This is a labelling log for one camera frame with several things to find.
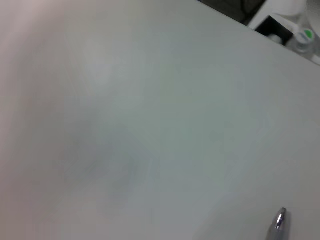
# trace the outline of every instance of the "silver pen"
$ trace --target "silver pen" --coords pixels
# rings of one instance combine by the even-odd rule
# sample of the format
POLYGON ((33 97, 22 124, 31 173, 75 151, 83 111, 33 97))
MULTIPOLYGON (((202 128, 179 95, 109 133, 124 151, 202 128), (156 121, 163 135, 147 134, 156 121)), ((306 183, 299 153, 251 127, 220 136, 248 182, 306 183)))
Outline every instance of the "silver pen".
POLYGON ((265 240, 283 240, 286 230, 287 209, 281 208, 274 217, 265 240))

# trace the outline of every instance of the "white surface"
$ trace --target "white surface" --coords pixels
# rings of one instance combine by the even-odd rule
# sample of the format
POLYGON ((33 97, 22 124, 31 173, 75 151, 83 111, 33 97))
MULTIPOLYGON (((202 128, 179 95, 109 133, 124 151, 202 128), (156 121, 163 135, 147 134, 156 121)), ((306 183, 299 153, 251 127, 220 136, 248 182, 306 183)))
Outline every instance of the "white surface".
POLYGON ((40 9, 1 29, 1 239, 318 239, 319 67, 193 0, 40 9))
POLYGON ((306 16, 313 30, 320 35, 320 2, 308 0, 306 5, 306 16))

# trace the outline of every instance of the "black object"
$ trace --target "black object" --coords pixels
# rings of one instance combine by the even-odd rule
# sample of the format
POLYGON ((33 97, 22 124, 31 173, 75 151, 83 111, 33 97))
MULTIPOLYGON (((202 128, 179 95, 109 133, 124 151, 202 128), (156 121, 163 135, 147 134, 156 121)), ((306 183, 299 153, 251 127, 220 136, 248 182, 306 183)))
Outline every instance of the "black object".
POLYGON ((241 11, 244 14, 244 19, 241 21, 242 24, 245 24, 246 21, 253 18, 266 0, 261 0, 251 11, 246 10, 246 0, 240 0, 241 11))
POLYGON ((286 45, 287 42, 293 37, 293 33, 274 20, 271 16, 268 16, 255 30, 256 32, 268 37, 271 34, 277 35, 282 39, 282 45, 286 45))

